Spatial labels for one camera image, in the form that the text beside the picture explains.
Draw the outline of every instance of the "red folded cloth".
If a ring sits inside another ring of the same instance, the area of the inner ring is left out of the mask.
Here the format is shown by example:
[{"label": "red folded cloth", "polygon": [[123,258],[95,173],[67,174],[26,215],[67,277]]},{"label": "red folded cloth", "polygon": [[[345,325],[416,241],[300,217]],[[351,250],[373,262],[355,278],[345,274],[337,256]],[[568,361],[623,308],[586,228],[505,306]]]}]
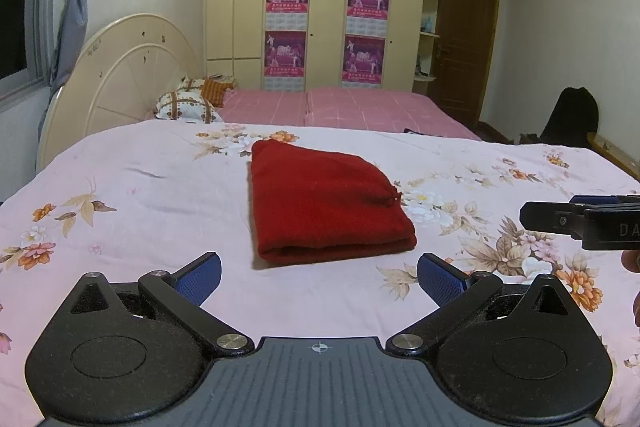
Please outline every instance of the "red folded cloth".
[{"label": "red folded cloth", "polygon": [[258,254],[320,263],[415,248],[414,224],[386,176],[359,156],[262,140],[252,147]]}]

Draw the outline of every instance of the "chair backrest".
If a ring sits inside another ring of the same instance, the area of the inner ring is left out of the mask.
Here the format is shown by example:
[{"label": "chair backrest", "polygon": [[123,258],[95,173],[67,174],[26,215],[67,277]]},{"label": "chair backrest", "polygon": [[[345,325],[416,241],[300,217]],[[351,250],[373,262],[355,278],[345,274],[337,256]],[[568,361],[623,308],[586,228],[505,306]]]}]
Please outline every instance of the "chair backrest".
[{"label": "chair backrest", "polygon": [[598,132],[598,103],[585,88],[567,87],[540,135],[542,143],[589,148],[587,133]]}]

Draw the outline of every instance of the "hand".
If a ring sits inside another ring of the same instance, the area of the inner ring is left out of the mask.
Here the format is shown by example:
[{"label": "hand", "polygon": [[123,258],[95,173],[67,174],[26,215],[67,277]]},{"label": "hand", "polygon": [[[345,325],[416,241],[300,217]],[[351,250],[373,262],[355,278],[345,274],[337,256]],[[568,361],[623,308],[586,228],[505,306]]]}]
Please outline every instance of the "hand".
[{"label": "hand", "polygon": [[[629,272],[640,273],[640,250],[625,250],[620,258],[622,266]],[[636,295],[634,300],[634,317],[636,318],[636,326],[640,328],[640,293]]]}]

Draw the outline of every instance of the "gray ribbed plate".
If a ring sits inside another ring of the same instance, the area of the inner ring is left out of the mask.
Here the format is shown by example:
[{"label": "gray ribbed plate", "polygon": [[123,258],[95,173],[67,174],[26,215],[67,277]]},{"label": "gray ribbed plate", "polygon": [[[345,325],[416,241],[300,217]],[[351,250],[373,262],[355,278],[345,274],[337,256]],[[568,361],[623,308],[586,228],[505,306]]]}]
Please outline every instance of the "gray ribbed plate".
[{"label": "gray ribbed plate", "polygon": [[[62,427],[46,421],[42,426]],[[453,403],[417,360],[373,338],[274,339],[216,362],[190,397],[127,427],[490,427]],[[581,420],[575,427],[595,427]]]}]

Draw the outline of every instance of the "orange striped pillow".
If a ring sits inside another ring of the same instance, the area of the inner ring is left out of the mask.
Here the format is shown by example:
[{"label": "orange striped pillow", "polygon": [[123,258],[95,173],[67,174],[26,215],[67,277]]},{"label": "orange striped pillow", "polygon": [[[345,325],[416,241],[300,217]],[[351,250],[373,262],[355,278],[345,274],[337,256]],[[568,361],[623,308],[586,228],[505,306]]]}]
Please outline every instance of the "orange striped pillow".
[{"label": "orange striped pillow", "polygon": [[212,78],[207,78],[200,94],[213,107],[224,107],[225,91],[234,89],[234,87],[236,87],[235,82],[217,82]]}]

